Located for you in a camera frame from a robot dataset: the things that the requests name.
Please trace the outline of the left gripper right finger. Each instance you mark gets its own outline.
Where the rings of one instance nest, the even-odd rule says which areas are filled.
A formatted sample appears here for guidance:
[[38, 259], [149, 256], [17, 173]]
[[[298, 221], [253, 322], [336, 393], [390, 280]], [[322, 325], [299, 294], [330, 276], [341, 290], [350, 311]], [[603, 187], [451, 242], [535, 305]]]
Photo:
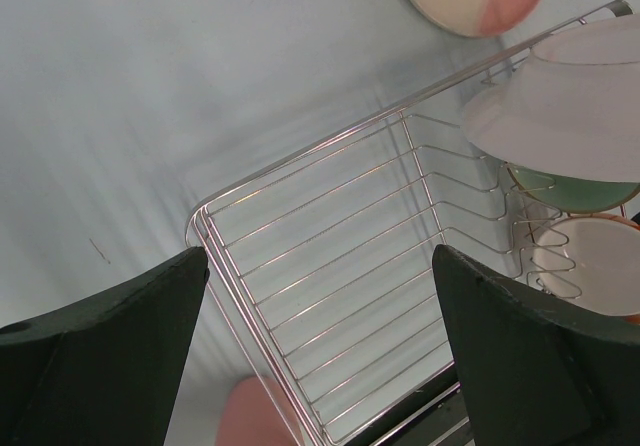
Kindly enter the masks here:
[[636, 445], [639, 328], [439, 245], [432, 269], [478, 445]]

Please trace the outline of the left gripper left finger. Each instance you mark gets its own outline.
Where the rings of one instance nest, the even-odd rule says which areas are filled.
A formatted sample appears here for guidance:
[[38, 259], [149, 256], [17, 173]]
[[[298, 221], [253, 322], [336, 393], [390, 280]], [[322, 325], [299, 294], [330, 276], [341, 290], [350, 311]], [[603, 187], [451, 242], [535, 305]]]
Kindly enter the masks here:
[[208, 279], [205, 250], [191, 247], [2, 327], [2, 444], [163, 444]]

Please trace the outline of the orange and white bowl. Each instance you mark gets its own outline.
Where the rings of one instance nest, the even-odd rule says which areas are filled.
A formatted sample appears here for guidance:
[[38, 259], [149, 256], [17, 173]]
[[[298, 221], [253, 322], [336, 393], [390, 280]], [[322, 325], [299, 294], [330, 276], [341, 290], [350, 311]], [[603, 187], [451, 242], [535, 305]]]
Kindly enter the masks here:
[[639, 322], [639, 226], [593, 214], [551, 223], [532, 262], [543, 287], [581, 308]]

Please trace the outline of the green ceramic bowl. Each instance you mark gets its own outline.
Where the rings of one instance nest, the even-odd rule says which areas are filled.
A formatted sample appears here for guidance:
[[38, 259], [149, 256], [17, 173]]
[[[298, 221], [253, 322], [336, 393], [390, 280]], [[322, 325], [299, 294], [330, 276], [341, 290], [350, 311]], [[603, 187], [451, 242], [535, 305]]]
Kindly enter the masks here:
[[570, 214], [608, 211], [639, 194], [638, 183], [577, 179], [541, 173], [515, 165], [509, 165], [508, 171], [524, 194]]

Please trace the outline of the white deep plate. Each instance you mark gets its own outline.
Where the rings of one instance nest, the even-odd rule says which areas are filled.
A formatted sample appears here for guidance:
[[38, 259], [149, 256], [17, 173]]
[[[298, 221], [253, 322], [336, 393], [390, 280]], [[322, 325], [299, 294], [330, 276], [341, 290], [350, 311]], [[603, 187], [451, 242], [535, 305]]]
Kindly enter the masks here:
[[536, 44], [508, 81], [466, 104], [461, 130], [478, 149], [531, 170], [638, 182], [638, 15]]

